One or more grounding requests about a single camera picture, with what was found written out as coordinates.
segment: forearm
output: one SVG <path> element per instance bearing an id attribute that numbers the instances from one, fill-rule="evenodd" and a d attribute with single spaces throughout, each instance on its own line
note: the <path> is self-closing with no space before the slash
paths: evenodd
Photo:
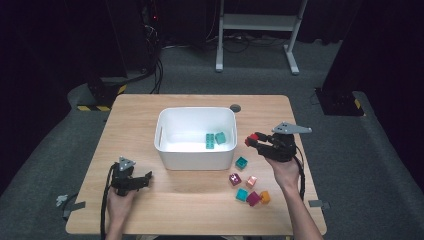
<path id="1" fill-rule="evenodd" d="M 283 189 L 296 240 L 323 239 L 297 189 Z"/>
<path id="2" fill-rule="evenodd" d="M 123 229 L 124 229 L 123 221 L 111 222 L 109 225 L 109 231 L 106 235 L 106 240 L 121 240 Z"/>

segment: toy block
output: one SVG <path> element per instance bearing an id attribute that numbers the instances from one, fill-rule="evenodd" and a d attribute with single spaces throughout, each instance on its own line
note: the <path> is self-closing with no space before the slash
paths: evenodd
<path id="1" fill-rule="evenodd" d="M 224 133 L 220 132 L 220 133 L 215 134 L 215 140 L 216 140 L 216 143 L 218 143 L 218 144 L 225 143 L 226 140 L 225 140 Z"/>
<path id="2" fill-rule="evenodd" d="M 239 188 L 237 191 L 236 198 L 242 202 L 246 202 L 247 194 L 249 192 L 243 188 Z"/>
<path id="3" fill-rule="evenodd" d="M 239 157 L 236 161 L 236 167 L 238 167 L 240 170 L 243 170 L 247 166 L 247 160 L 243 157 Z"/>
<path id="4" fill-rule="evenodd" d="M 241 178 L 237 173 L 233 173 L 230 175 L 230 182 L 233 184 L 233 186 L 241 183 Z"/>
<path id="5" fill-rule="evenodd" d="M 215 138 L 213 133 L 206 134 L 206 149 L 214 149 Z"/>
<path id="6" fill-rule="evenodd" d="M 249 179 L 247 179 L 247 181 L 246 181 L 246 186 L 248 188 L 253 188 L 257 179 L 258 179 L 257 177 L 250 176 Z"/>
<path id="7" fill-rule="evenodd" d="M 261 203 L 262 204 L 267 204 L 269 203 L 269 201 L 271 201 L 271 198 L 269 197 L 269 193 L 268 191 L 262 191 L 260 194 L 261 197 Z"/>
<path id="8" fill-rule="evenodd" d="M 246 202 L 248 202 L 251 207 L 255 206 L 259 201 L 261 201 L 261 197 L 255 191 L 246 198 Z"/>

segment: orange cube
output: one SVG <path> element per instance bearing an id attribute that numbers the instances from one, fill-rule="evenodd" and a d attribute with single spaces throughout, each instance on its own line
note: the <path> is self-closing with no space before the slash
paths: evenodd
<path id="1" fill-rule="evenodd" d="M 267 203 L 269 203 L 269 201 L 271 201 L 271 198 L 269 197 L 268 191 L 261 192 L 260 196 L 261 196 L 261 203 L 262 204 L 267 204 Z"/>

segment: white plastic bin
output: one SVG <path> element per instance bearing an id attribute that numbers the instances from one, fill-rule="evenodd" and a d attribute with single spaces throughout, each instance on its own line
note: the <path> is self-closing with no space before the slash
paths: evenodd
<path id="1" fill-rule="evenodd" d="M 206 134 L 224 133 L 206 148 Z M 237 145 L 234 112 L 223 107 L 180 107 L 163 110 L 158 119 L 155 147 L 169 170 L 225 170 Z"/>

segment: magenta cube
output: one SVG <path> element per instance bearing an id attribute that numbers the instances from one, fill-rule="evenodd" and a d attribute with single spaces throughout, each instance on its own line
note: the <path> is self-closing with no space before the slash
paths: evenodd
<path id="1" fill-rule="evenodd" d="M 246 202 L 248 202 L 251 207 L 255 206 L 260 201 L 261 197 L 255 191 L 249 194 L 246 198 Z"/>
<path id="2" fill-rule="evenodd" d="M 241 178 L 237 173 L 231 174 L 229 179 L 230 179 L 231 184 L 233 184 L 233 186 L 241 183 Z"/>

